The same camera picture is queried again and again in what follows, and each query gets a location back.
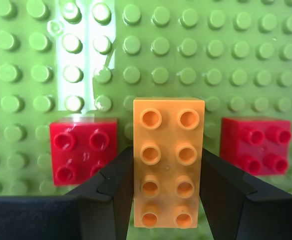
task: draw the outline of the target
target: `lego stud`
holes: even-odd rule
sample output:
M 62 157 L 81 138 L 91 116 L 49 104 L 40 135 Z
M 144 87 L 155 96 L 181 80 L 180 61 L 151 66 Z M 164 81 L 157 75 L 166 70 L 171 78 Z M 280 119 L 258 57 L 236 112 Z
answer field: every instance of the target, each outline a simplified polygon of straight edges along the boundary
M 146 206 L 141 215 L 141 223 L 146 227 L 146 228 L 153 228 L 156 226 L 158 222 L 158 208 L 153 205 L 148 205 Z
M 194 183 L 192 182 L 190 177 L 186 175 L 177 177 L 176 186 L 177 186 L 176 192 L 178 197 L 183 199 L 190 198 L 195 191 Z
M 161 158 L 159 146 L 155 143 L 144 144 L 140 151 L 140 158 L 146 165 L 154 165 Z
M 159 194 L 159 181 L 154 175 L 146 175 L 140 182 L 140 191 L 147 198 L 154 198 Z
M 292 136 L 290 131 L 284 130 L 278 126 L 272 126 L 267 130 L 266 137 L 275 144 L 287 145 Z
M 189 166 L 197 160 L 196 149 L 188 143 L 181 143 L 176 148 L 177 161 L 184 166 Z
M 239 160 L 239 167 L 252 175 L 257 175 L 261 170 L 261 162 L 250 155 L 244 155 Z
M 56 171 L 56 179 L 62 183 L 71 183 L 76 178 L 76 171 L 72 166 L 61 166 Z
M 273 153 L 267 154 L 263 159 L 263 163 L 267 168 L 279 174 L 284 174 L 289 166 L 288 161 L 285 158 Z
M 76 138 L 68 132 L 61 132 L 53 139 L 53 144 L 56 148 L 62 151 L 70 151 L 74 148 Z
M 188 207 L 179 206 L 176 208 L 174 223 L 177 228 L 181 229 L 186 229 L 191 226 L 192 218 Z
M 178 125 L 185 130 L 195 129 L 200 121 L 199 114 L 193 109 L 184 109 L 178 114 Z
M 246 127 L 243 129 L 242 139 L 250 145 L 258 146 L 264 141 L 265 135 L 259 129 Z
M 158 110 L 154 108 L 145 109 L 140 115 L 141 125 L 149 130 L 157 129 L 161 124 L 162 118 Z
M 109 146 L 110 138 L 107 133 L 96 129 L 89 138 L 89 145 L 95 151 L 104 151 Z

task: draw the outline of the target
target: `orange stud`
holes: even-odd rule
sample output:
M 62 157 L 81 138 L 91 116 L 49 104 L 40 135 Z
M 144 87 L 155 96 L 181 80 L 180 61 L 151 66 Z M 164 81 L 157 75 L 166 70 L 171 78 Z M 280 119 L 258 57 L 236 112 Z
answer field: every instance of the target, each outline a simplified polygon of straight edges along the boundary
M 176 147 L 176 158 L 181 165 L 188 166 L 197 160 L 198 154 L 196 149 L 191 144 L 180 143 Z
M 158 223 L 158 208 L 154 205 L 146 206 L 141 214 L 141 223 L 146 228 L 154 228 Z
M 156 164 L 161 158 L 159 146 L 152 142 L 144 144 L 141 147 L 140 158 L 146 165 Z
M 140 115 L 141 125 L 149 130 L 157 129 L 162 121 L 161 114 L 154 108 L 145 109 Z
M 193 181 L 187 175 L 182 175 L 176 179 L 176 193 L 178 197 L 187 199 L 190 198 L 195 191 Z
M 147 198 L 154 198 L 160 192 L 159 181 L 154 175 L 146 175 L 140 181 L 140 191 Z
M 199 125 L 199 114 L 193 109 L 183 109 L 178 114 L 178 125 L 185 130 L 193 130 Z
M 174 222 L 177 228 L 187 229 L 191 226 L 191 211 L 187 206 L 179 206 L 174 212 Z

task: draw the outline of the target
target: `plastic surface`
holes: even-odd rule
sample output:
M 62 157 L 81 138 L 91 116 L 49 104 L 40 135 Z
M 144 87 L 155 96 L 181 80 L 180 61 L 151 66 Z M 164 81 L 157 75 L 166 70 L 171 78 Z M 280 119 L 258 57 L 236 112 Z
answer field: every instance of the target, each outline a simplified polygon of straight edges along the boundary
M 117 156 L 117 119 L 72 115 L 50 124 L 54 184 L 81 184 Z
M 284 175 L 291 137 L 290 121 L 224 117 L 220 157 L 252 175 Z
M 205 102 L 134 100 L 134 223 L 196 228 Z

